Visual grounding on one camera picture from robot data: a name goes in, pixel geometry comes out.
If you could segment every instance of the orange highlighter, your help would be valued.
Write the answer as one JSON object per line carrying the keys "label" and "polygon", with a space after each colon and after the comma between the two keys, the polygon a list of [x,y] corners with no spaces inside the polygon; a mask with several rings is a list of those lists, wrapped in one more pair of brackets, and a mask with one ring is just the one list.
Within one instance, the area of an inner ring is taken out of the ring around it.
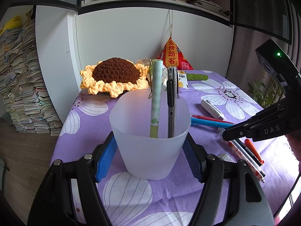
{"label": "orange highlighter", "polygon": [[259,162],[263,165],[264,160],[261,158],[259,152],[255,148],[254,144],[249,140],[245,139],[245,146],[249,148],[249,150],[256,156],[256,158],[259,160]]}

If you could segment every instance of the translucent white plastic cup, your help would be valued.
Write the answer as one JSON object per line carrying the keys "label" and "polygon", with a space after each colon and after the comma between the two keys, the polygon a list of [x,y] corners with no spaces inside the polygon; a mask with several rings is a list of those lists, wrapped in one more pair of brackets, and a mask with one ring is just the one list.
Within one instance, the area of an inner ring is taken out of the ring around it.
{"label": "translucent white plastic cup", "polygon": [[110,113],[110,123],[128,172],[138,178],[159,180],[172,170],[180,153],[191,119],[187,104],[177,99],[176,132],[167,138],[167,92],[161,92],[159,134],[150,138],[150,90],[127,92],[117,101]]}

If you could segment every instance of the purple floral tablecloth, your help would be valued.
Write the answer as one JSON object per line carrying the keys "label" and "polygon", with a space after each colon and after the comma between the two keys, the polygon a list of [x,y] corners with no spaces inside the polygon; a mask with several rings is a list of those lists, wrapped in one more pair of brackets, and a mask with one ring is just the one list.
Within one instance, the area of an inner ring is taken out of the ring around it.
{"label": "purple floral tablecloth", "polygon": [[[191,113],[210,117],[201,106],[201,99],[210,100],[233,123],[242,122],[262,109],[217,73],[205,70],[189,73],[209,76],[207,81],[189,81],[189,89],[179,90]],[[108,94],[89,95],[86,89],[82,90],[64,123],[52,162],[55,159],[63,162],[78,160],[103,143],[112,130],[109,114],[117,101]],[[216,128],[197,125],[191,127],[189,132],[208,153],[228,154],[220,143]],[[261,183],[261,186],[275,213],[299,174],[298,161],[285,137],[254,145],[265,161],[262,166],[266,173],[265,184]],[[107,176],[97,186],[113,226],[188,225],[203,188],[193,177],[183,151],[171,173],[165,179],[155,181],[131,176],[117,150]],[[75,179],[72,180],[72,189],[78,220],[85,223]],[[228,181],[225,179],[215,223],[223,219],[227,193]]]}

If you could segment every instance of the bolt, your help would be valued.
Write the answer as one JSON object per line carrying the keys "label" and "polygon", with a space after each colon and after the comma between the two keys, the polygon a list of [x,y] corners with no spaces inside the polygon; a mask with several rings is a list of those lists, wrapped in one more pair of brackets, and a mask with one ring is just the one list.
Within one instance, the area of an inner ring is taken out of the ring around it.
{"label": "bolt", "polygon": [[209,154],[209,155],[207,155],[207,158],[211,161],[214,161],[216,159],[216,156],[213,154]]}
{"label": "bolt", "polygon": [[61,161],[60,159],[57,159],[57,160],[55,160],[55,161],[53,162],[53,164],[54,164],[55,166],[58,166],[61,162],[62,162],[62,161]]}
{"label": "bolt", "polygon": [[84,155],[84,158],[85,158],[86,160],[91,160],[92,157],[93,157],[93,156],[92,156],[92,154],[90,154],[90,153]]}
{"label": "bolt", "polygon": [[243,165],[243,166],[246,166],[246,165],[247,165],[246,161],[244,161],[244,160],[239,160],[239,164],[241,164],[241,165]]}

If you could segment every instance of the floor plank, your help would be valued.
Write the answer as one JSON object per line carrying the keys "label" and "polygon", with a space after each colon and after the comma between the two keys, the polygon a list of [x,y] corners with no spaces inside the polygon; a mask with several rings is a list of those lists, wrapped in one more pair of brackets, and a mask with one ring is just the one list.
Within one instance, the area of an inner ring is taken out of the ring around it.
{"label": "floor plank", "polygon": [[25,224],[34,197],[49,169],[57,138],[49,133],[17,132],[14,126],[0,118],[0,157],[10,169],[3,176],[3,193]]}

